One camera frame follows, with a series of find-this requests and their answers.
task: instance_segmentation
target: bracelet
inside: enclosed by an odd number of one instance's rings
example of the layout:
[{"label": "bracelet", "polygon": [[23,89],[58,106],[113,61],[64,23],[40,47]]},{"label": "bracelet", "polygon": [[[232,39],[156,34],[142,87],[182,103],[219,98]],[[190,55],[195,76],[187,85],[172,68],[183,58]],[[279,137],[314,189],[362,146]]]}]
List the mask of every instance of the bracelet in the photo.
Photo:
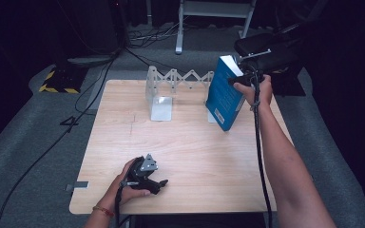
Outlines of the bracelet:
[{"label": "bracelet", "polygon": [[93,211],[94,210],[100,210],[100,211],[106,213],[106,216],[111,217],[111,218],[113,218],[115,216],[113,212],[111,212],[111,211],[109,211],[109,210],[107,210],[107,209],[105,209],[104,207],[101,207],[101,206],[94,206]]}]

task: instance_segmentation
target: yellow and black hazard tape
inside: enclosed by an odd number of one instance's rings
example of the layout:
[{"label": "yellow and black hazard tape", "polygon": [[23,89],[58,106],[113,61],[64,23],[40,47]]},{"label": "yellow and black hazard tape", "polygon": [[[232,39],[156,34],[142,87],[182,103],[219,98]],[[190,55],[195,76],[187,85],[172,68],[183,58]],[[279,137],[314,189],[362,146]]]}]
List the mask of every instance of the yellow and black hazard tape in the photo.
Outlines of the yellow and black hazard tape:
[{"label": "yellow and black hazard tape", "polygon": [[86,76],[86,70],[83,70],[77,74],[64,75],[64,71],[56,71],[53,68],[48,74],[47,78],[41,85],[40,92],[61,92],[61,93],[80,93],[81,85]]}]

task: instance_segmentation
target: white folding rack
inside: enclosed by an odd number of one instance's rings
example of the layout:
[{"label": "white folding rack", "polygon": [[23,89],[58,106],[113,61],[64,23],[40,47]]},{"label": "white folding rack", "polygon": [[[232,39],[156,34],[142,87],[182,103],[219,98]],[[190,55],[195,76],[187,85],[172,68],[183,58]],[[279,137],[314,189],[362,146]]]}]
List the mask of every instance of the white folding rack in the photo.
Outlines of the white folding rack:
[{"label": "white folding rack", "polygon": [[157,71],[157,68],[150,66],[147,71],[145,92],[149,105],[150,120],[171,121],[173,99],[172,97],[158,94],[158,87],[160,85],[168,85],[170,87],[170,93],[177,93],[179,85],[184,85],[188,88],[204,86],[207,96],[213,74],[213,71],[209,71],[201,77],[194,70],[190,70],[188,73],[180,75],[176,69],[171,69],[167,74],[162,75]]}]

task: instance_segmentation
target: blue book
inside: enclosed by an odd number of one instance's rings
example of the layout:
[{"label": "blue book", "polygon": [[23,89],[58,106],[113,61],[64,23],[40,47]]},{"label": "blue book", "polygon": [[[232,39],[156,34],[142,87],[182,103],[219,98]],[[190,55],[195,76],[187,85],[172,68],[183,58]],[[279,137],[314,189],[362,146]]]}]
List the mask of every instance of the blue book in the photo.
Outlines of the blue book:
[{"label": "blue book", "polygon": [[219,58],[205,105],[223,131],[231,128],[245,101],[242,93],[229,85],[227,79],[242,75],[231,55]]}]

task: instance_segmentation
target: wooden table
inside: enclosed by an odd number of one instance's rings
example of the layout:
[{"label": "wooden table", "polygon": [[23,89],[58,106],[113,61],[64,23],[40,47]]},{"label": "wooden table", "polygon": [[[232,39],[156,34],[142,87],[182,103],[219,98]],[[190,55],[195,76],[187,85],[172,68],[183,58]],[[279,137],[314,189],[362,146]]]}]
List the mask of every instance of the wooden table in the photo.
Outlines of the wooden table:
[{"label": "wooden table", "polygon": [[[150,178],[169,180],[158,195],[133,199],[122,214],[266,211],[248,103],[228,132],[207,121],[204,88],[179,86],[171,122],[151,122],[145,81],[111,80],[96,116],[69,210],[90,214],[125,163],[150,153],[159,165]],[[289,136],[275,99],[273,112]],[[272,209],[274,195],[267,181]]]}]

